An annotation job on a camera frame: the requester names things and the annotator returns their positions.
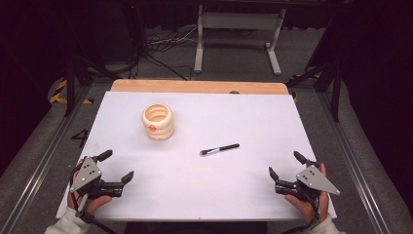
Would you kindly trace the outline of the person's left hand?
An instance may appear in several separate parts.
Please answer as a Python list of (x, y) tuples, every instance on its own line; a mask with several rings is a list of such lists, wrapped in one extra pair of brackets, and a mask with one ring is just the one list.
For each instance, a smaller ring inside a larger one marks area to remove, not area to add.
[[(76, 211), (76, 207), (83, 201), (83, 197), (78, 193), (68, 193), (66, 209), (71, 212)], [(94, 215), (102, 206), (112, 201), (112, 198), (107, 195), (100, 196), (95, 199), (88, 199), (84, 207), (84, 212), (88, 215)]]

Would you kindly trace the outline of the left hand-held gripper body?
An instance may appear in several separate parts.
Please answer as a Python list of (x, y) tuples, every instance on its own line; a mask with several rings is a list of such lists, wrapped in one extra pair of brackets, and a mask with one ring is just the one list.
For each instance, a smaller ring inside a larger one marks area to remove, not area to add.
[(95, 199), (104, 195), (110, 197), (121, 197), (123, 193), (123, 182), (106, 182), (102, 177), (102, 171), (97, 166), (98, 162), (106, 159), (106, 156), (85, 157), (80, 165), (78, 174), (71, 182), (69, 191), (77, 192), (79, 195), (89, 195)]

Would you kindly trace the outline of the black tripod stand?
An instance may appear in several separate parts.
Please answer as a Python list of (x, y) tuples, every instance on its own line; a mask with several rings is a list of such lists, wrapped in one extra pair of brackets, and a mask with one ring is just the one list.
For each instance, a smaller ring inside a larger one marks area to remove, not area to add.
[(314, 85), (314, 89), (317, 93), (325, 93), (327, 88), (332, 86), (330, 112), (334, 121), (338, 122), (338, 108), (342, 82), (342, 73), (338, 59), (332, 62), (327, 62), (319, 67), (315, 67), (301, 75), (293, 75), (293, 79), (287, 81), (285, 85), (288, 88), (292, 88), (317, 74), (319, 74), (319, 79)]
[(109, 71), (101, 65), (81, 56), (70, 56), (66, 60), (65, 76), (66, 79), (66, 92), (67, 92), (67, 104), (65, 117), (69, 117), (74, 111), (78, 101), (75, 98), (75, 79), (78, 79), (82, 86), (89, 86), (93, 79), (90, 76), (88, 68), (91, 67), (103, 76), (112, 80), (119, 79), (119, 76)]

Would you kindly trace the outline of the yellow black floor tape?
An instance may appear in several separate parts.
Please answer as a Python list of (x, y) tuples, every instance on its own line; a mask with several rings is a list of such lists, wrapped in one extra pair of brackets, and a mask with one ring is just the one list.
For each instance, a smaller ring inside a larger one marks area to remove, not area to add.
[(65, 79), (62, 79), (56, 89), (55, 92), (52, 94), (51, 98), (50, 98), (50, 103), (64, 103), (67, 104), (67, 98), (66, 97), (61, 97), (61, 93), (63, 91), (63, 89), (66, 87), (67, 85), (67, 81)]

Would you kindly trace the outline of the cream ribbed holder cup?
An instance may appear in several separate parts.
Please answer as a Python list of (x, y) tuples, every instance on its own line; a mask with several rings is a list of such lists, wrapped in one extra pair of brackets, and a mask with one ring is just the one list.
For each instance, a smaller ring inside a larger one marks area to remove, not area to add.
[(165, 104), (147, 106), (142, 112), (141, 121), (147, 136), (153, 140), (166, 140), (174, 132), (172, 110)]

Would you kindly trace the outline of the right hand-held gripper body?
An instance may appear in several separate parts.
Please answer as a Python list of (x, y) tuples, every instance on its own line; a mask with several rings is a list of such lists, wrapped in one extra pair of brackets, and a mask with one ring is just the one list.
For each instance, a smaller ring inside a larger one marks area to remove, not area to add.
[(279, 179), (274, 174), (275, 190), (282, 195), (292, 195), (301, 201), (315, 201), (321, 191), (339, 195), (340, 190), (316, 166), (310, 166), (296, 175), (296, 181)]

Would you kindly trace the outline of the metal floor rail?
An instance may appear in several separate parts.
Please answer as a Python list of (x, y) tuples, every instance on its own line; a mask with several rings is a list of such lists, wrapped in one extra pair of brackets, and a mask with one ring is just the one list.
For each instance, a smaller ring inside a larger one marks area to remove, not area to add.
[(328, 116), (328, 121), (332, 126), (333, 132), (338, 138), (342, 150), (344, 151), (344, 162), (349, 170), (352, 180), (357, 189), (360, 200), (367, 212), (370, 222), (376, 234), (391, 234), (390, 229), (379, 209), (379, 206), (372, 194), (369, 184), (367, 183), (358, 163), (356, 155), (350, 146), (350, 143), (342, 129), (342, 126), (337, 122), (331, 114), (329, 98), (325, 93), (318, 93), (320, 105), (324, 113)]
[(54, 104), (0, 176), (0, 234), (15, 234), (89, 90), (79, 89), (67, 117), (66, 108)]

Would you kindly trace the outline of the black makeup brush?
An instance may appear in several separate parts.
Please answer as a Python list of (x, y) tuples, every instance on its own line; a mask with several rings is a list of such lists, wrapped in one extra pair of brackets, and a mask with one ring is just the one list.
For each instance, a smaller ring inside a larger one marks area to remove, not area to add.
[(217, 152), (221, 152), (221, 151), (226, 151), (226, 150), (230, 150), (230, 149), (235, 149), (240, 147), (240, 145), (238, 143), (235, 144), (230, 144), (230, 145), (225, 145), (225, 146), (220, 146), (220, 147), (215, 147), (215, 148), (211, 148), (211, 149), (204, 149), (200, 151), (200, 156), (207, 156), (210, 154), (214, 154)]

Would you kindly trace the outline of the white metal desk frame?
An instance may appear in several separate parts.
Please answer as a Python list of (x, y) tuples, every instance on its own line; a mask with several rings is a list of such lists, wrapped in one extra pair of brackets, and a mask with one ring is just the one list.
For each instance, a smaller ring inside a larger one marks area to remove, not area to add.
[(194, 72), (203, 70), (204, 56), (204, 29), (249, 29), (272, 30), (273, 39), (265, 44), (265, 49), (273, 69), (277, 76), (282, 74), (281, 67), (276, 56), (275, 48), (282, 30), (286, 9), (279, 10), (276, 14), (245, 14), (245, 13), (212, 13), (207, 12), (203, 5), (198, 10), (198, 41), (194, 62)]

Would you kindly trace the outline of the white board sheet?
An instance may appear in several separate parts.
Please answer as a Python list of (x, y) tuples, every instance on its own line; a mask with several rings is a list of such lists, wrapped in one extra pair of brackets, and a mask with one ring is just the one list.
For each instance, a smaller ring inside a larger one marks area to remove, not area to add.
[[(141, 121), (155, 103), (172, 110), (174, 132), (166, 140), (149, 138)], [(200, 156), (235, 143), (240, 147)], [(315, 157), (290, 95), (108, 92), (83, 153), (109, 149), (112, 156), (99, 163), (103, 179), (134, 171), (133, 179), (95, 216), (121, 221), (297, 219), (269, 167), (293, 181), (304, 168), (293, 152)]]

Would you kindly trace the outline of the person's right hand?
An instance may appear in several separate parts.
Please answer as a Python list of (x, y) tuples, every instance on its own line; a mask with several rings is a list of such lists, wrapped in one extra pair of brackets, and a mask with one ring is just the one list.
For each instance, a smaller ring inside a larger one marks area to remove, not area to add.
[(319, 195), (319, 218), (316, 218), (310, 203), (303, 202), (292, 195), (285, 195), (284, 199), (299, 211), (307, 224), (312, 224), (314, 221), (323, 222), (328, 217), (329, 196), (325, 191)]

